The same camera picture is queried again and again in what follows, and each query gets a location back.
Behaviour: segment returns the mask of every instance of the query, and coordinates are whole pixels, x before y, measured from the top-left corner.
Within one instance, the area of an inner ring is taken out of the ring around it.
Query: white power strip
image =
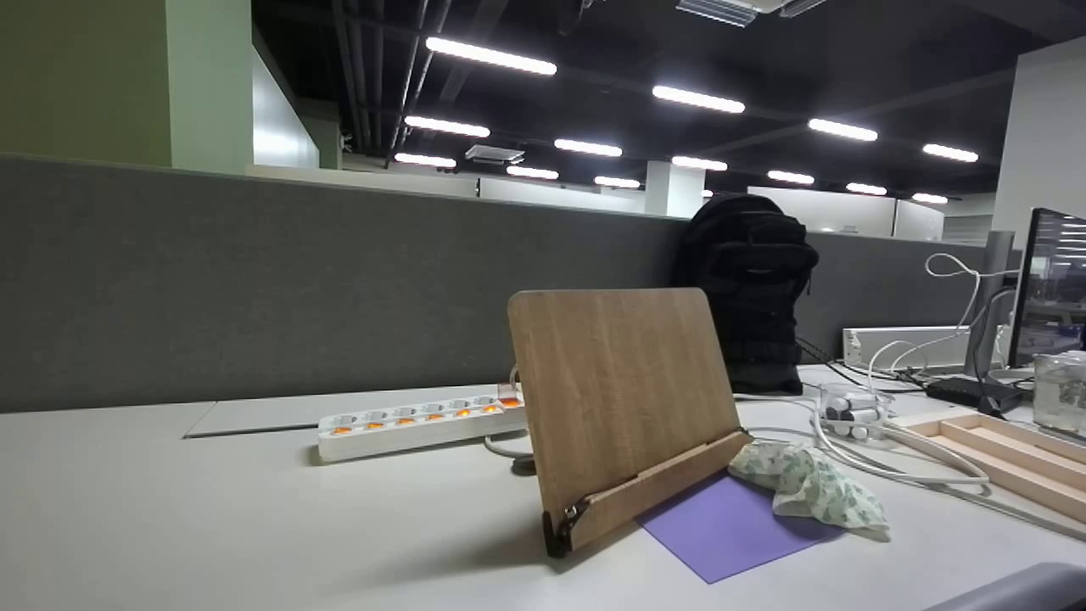
[[[842,363],[869,369],[881,351],[881,369],[958,369],[971,343],[969,325],[847,325]],[[1008,363],[1011,330],[998,325],[993,363]]]
[[[525,402],[516,386],[497,386],[452,400],[330,415],[318,419],[316,448],[323,462],[346,462],[508,432],[525,432]]]

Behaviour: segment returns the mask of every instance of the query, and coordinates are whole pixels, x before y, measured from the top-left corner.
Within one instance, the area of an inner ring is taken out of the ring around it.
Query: ceiling
[[[254,0],[254,23],[296,97],[332,100],[350,149],[457,156],[472,138],[405,130],[405,111],[484,122],[491,145],[525,149],[566,182],[645,175],[671,153],[727,160],[709,190],[766,182],[766,170],[852,181],[889,194],[985,194],[1011,105],[1014,57],[1086,33],[1086,0],[826,0],[783,20],[727,25],[675,0]],[[556,62],[556,76],[429,54],[444,33]],[[745,114],[652,97],[652,84],[745,97]],[[830,138],[813,114],[881,130]],[[622,160],[555,149],[556,134],[619,142]],[[982,162],[924,156],[924,142],[978,149]]]

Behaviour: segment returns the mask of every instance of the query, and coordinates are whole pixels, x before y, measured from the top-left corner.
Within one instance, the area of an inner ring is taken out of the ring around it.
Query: purple sticky note
[[[771,492],[732,477],[718,477],[675,498],[641,518],[641,527],[708,583],[838,536],[838,528],[818,518],[774,515]]]

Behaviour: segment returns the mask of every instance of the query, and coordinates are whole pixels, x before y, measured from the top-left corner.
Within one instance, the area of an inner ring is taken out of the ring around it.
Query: gray partition
[[[0,410],[504,380],[505,297],[666,285],[681,221],[0,160]],[[950,322],[931,244],[814,236],[803,336]]]

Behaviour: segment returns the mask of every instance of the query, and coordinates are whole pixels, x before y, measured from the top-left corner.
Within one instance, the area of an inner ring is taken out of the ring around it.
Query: monitor stand
[[[993,348],[995,348],[995,330],[998,330],[998,290],[1008,289],[1011,273],[1011,248],[1014,234],[1011,230],[993,230],[987,248],[985,248],[985,280],[978,290],[974,308],[969,312],[971,320],[971,339],[964,351],[964,373],[939,376],[935,382],[924,382],[927,398],[939,398],[950,402],[978,406],[985,415],[1003,416],[1006,410],[1014,410],[1028,398],[1014,382],[1003,382],[987,373],[993,366]]]

